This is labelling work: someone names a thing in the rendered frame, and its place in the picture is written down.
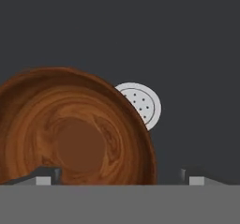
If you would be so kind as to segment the dark grey sink basin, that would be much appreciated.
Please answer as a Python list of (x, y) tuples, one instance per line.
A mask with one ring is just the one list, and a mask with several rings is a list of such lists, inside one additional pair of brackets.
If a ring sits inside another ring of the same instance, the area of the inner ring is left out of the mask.
[(0, 0), (0, 82), (31, 67), (149, 86), (158, 182), (240, 184), (240, 0)]

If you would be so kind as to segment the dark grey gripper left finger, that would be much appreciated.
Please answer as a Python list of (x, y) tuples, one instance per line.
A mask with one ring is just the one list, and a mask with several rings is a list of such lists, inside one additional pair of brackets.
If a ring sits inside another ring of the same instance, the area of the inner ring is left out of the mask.
[(6, 181), (4, 186), (59, 186), (61, 176), (60, 167), (38, 167), (25, 176)]

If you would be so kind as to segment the brown wooden bowl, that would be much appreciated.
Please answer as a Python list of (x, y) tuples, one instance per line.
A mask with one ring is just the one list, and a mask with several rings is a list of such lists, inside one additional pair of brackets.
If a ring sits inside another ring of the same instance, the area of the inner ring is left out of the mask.
[(0, 85), (0, 184), (57, 167), (64, 185), (153, 185), (154, 146), (129, 101), (99, 77), (34, 68)]

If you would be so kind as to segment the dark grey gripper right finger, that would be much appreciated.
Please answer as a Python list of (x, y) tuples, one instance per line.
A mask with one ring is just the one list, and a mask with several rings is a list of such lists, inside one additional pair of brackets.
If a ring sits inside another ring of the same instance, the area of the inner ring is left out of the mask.
[(217, 177), (199, 167), (183, 167), (180, 171), (181, 184), (187, 186), (236, 186), (235, 181)]

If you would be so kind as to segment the white round sink drain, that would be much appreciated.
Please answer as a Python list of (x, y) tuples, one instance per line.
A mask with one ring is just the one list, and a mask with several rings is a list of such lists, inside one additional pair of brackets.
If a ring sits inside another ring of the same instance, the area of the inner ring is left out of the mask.
[(151, 130), (161, 116), (161, 102), (156, 92), (136, 82), (120, 83), (115, 88), (133, 105), (146, 128)]

